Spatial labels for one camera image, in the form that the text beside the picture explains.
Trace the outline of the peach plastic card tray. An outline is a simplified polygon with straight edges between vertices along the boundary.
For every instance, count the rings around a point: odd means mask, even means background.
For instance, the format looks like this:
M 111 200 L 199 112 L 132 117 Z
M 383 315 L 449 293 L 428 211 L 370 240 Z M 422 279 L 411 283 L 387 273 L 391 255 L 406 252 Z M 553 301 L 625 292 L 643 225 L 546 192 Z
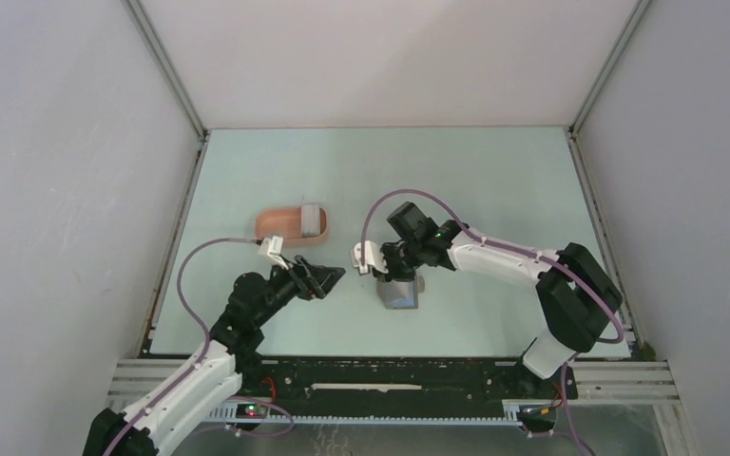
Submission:
M 317 237 L 304 238 L 300 232 L 300 206 L 268 209 L 259 213 L 255 220 L 256 237 L 280 236 L 284 238 L 284 248 L 315 247 L 323 244 L 329 234 L 326 210 L 319 205 L 322 211 L 322 233 Z

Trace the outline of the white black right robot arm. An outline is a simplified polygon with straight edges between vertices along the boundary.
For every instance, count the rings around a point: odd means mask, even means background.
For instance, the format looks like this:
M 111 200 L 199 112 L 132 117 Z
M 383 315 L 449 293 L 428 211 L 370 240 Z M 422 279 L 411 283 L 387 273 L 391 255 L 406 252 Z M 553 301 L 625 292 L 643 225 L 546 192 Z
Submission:
M 538 397 L 553 383 L 553 375 L 575 355 L 606 343 L 607 326 L 624 336 L 616 313 L 623 296 L 588 249 L 570 242 L 560 250 L 536 250 L 488 237 L 457 217 L 437 224 L 416 204 L 407 201 L 388 222 L 398 236 L 394 242 L 363 238 L 352 250 L 361 274 L 384 283 L 411 282 L 421 267 L 478 273 L 531 286 L 546 322 L 543 332 L 523 351 L 514 375 L 516 388 Z

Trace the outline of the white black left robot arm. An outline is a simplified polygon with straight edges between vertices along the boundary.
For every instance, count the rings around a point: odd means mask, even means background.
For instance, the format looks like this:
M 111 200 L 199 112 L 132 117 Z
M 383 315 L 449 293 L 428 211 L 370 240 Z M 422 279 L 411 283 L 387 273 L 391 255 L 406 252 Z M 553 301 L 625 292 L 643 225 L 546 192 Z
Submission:
M 296 256 L 269 275 L 240 275 L 226 307 L 196 351 L 155 389 L 120 412 L 92 421 L 85 455 L 170 455 L 225 400 L 262 383 L 262 327 L 295 299 L 323 299 L 345 270 Z

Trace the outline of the taupe leather card holder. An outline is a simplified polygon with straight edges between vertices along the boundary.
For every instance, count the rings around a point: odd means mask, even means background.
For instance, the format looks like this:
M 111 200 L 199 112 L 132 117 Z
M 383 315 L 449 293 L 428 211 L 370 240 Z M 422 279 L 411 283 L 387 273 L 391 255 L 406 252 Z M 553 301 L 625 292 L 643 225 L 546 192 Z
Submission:
M 425 291 L 425 279 L 417 275 L 412 281 L 387 281 L 379 278 L 376 282 L 377 295 L 388 310 L 415 310 L 419 307 L 419 296 Z

